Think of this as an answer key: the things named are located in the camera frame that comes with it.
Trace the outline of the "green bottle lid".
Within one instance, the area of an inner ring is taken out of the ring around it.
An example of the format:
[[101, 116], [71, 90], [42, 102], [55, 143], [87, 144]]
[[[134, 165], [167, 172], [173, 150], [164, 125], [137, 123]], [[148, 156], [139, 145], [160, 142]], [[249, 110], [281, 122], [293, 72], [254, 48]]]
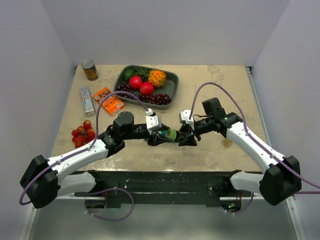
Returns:
[[166, 131], [166, 134], [165, 136], [170, 139], [171, 141], [175, 141], [176, 137], [177, 137], [177, 131], [174, 130], [174, 129], [171, 129], [169, 128], [167, 131]]

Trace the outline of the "teal weekly pill organizer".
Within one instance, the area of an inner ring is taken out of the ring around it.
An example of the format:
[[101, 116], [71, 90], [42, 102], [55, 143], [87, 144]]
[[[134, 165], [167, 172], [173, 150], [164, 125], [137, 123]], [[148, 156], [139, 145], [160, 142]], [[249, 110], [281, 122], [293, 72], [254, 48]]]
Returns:
[[167, 136], [167, 130], [161, 130], [160, 131], [160, 136], [162, 137], [162, 138], [167, 138], [168, 136]]

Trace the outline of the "green lidded pill bottle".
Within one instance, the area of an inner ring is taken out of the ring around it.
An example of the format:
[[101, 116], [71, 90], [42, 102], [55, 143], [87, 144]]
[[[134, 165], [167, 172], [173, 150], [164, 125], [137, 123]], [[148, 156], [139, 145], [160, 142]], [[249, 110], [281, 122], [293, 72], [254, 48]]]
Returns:
[[175, 133], [173, 134], [175, 136], [174, 138], [174, 142], [180, 143], [181, 141], [184, 140], [184, 138], [186, 137], [186, 135], [183, 132], [180, 132], [178, 130], [175, 131]]

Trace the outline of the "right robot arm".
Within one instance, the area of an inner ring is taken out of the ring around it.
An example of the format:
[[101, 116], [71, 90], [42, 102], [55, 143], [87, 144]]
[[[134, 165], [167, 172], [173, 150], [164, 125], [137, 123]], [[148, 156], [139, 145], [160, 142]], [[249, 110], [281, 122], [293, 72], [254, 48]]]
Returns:
[[206, 133], [220, 133], [240, 147], [259, 167], [261, 173], [235, 172], [223, 183], [223, 192], [230, 197], [239, 191], [262, 195], [271, 205], [276, 206], [302, 189], [300, 163], [294, 156], [285, 157], [273, 150], [263, 140], [245, 129], [243, 120], [235, 113], [227, 114], [218, 98], [202, 102], [206, 117], [195, 121], [188, 119], [190, 110], [179, 115], [180, 130], [168, 129], [164, 138], [179, 146], [196, 146]]

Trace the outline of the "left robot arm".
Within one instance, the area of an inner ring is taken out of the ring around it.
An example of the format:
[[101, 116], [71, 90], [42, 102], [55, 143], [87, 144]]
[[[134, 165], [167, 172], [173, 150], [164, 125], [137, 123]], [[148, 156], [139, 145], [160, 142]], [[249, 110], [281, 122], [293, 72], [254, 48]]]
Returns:
[[75, 171], [115, 155], [125, 147], [125, 140], [147, 139], [148, 145], [157, 146], [160, 144], [160, 132], [168, 129], [155, 113], [147, 113], [145, 123], [135, 124], [131, 112], [122, 112], [89, 143], [59, 156], [34, 157], [20, 180], [22, 194], [28, 196], [27, 204], [36, 209], [43, 208], [65, 189], [62, 182], [73, 179]]

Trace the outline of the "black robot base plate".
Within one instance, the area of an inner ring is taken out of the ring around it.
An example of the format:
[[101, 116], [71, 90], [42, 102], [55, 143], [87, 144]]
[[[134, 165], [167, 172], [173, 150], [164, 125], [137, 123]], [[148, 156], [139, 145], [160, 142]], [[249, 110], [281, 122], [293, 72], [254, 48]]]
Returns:
[[89, 197], [106, 194], [107, 208], [119, 208], [134, 202], [137, 205], [205, 205], [219, 207], [221, 198], [234, 198], [239, 193], [230, 177], [234, 171], [76, 171], [70, 181], [63, 180], [64, 190], [58, 195], [75, 194]]

